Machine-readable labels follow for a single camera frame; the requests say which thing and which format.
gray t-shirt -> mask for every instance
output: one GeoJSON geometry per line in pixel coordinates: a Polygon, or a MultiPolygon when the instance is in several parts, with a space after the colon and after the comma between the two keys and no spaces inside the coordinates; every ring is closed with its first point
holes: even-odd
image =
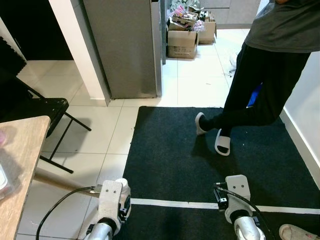
{"type": "Polygon", "coordinates": [[[256,16],[244,42],[270,52],[320,51],[320,0],[270,1],[256,16]]]}

white tile floor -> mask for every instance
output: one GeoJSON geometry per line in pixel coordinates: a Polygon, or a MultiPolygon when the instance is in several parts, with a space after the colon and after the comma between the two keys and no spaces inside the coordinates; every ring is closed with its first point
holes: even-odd
{"type": "MultiPolygon", "coordinates": [[[[198,46],[194,60],[167,59],[162,69],[162,98],[117,99],[109,107],[100,107],[89,99],[73,61],[29,61],[18,77],[46,97],[67,98],[68,112],[92,128],[88,132],[72,123],[55,154],[54,161],[71,168],[74,174],[41,160],[39,167],[88,186],[122,177],[139,106],[223,107],[232,82],[227,76],[229,57],[241,49],[246,34],[247,29],[218,30],[216,44],[198,46]]],[[[63,118],[46,139],[44,155],[51,153],[66,124],[63,118]]],[[[39,222],[65,194],[64,190],[34,181],[16,239],[35,239],[39,222]]],[[[83,239],[97,204],[88,196],[69,197],[47,219],[40,239],[83,239]]]]}

white baseboard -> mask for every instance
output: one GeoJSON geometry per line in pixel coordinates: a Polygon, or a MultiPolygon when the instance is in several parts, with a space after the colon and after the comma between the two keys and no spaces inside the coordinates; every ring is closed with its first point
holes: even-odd
{"type": "Polygon", "coordinates": [[[283,111],[280,114],[280,118],[285,124],[286,130],[288,131],[292,141],[299,151],[306,167],[311,173],[315,184],[320,189],[320,161],[317,159],[308,142],[300,132],[298,126],[291,118],[286,107],[283,108],[283,111]]]}

black folding chair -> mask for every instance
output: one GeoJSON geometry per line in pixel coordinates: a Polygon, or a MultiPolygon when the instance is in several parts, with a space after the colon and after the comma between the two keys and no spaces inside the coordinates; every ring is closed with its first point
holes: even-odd
{"type": "Polygon", "coordinates": [[[39,116],[49,116],[51,121],[46,135],[46,137],[49,137],[63,115],[68,116],[70,122],[51,156],[46,158],[41,155],[40,159],[72,174],[74,172],[73,170],[52,161],[52,159],[73,121],[88,131],[91,131],[91,128],[68,114],[66,112],[68,107],[69,104],[65,98],[46,98],[0,67],[0,123],[39,116]]]}

white stripe on mat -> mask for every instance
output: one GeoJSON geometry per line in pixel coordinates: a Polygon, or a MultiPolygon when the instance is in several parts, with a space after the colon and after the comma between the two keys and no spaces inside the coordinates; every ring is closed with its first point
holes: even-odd
{"type": "MultiPolygon", "coordinates": [[[[216,210],[218,209],[218,204],[211,203],[211,202],[166,201],[166,200],[143,199],[143,198],[131,198],[131,204],[173,207],[173,208],[187,208],[187,209],[216,209],[216,210]]],[[[282,207],[282,206],[257,206],[257,208],[261,212],[269,212],[269,213],[320,215],[320,209],[313,209],[313,208],[282,207]]]]}

